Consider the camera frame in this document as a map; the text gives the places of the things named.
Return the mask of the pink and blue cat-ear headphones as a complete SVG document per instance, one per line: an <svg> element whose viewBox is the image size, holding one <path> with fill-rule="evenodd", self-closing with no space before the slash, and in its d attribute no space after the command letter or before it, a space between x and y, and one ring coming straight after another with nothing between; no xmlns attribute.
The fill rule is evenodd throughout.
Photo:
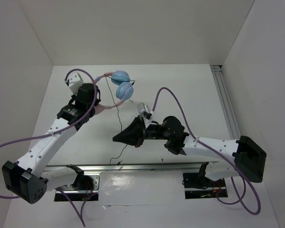
<svg viewBox="0 0 285 228"><path fill-rule="evenodd" d="M126 100L129 100L133 95L134 88L133 85L135 81L131 80L128 73L122 70L117 70L115 72L105 73L102 76L98 76L95 79L95 83L97 84L102 78L109 77L115 85L118 85L115 96L119 99L119 102L112 106L102 105L98 103L95 105L95 115L100 114L104 110L113 109L115 107L119 107Z"/></svg>

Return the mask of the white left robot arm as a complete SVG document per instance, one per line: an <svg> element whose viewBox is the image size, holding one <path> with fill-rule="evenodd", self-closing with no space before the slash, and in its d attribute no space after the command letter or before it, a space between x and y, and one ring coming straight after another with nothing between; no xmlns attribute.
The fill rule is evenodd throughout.
<svg viewBox="0 0 285 228"><path fill-rule="evenodd" d="M50 127L58 133L39 140L16 162L5 162L2 173L8 190L34 204L46 191L65 185L77 190L84 185L84 181L90 180L82 169L72 164L55 171L45 172L44 169L62 145L95 115L95 110L88 111L88 108L92 103L100 102L99 96L100 90L96 85L83 83Z"/></svg>

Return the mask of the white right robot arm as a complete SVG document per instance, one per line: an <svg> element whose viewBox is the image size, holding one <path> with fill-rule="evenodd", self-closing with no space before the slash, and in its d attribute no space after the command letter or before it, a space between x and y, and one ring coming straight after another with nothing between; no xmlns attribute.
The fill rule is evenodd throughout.
<svg viewBox="0 0 285 228"><path fill-rule="evenodd" d="M198 181L209 186L219 179L244 175L253 183L263 181L266 152L250 137L219 140L192 136L175 116L166 117L161 124L142 116L113 137L113 142L136 148L145 140L165 140L164 147L174 155L200 155L210 158L201 165Z"/></svg>

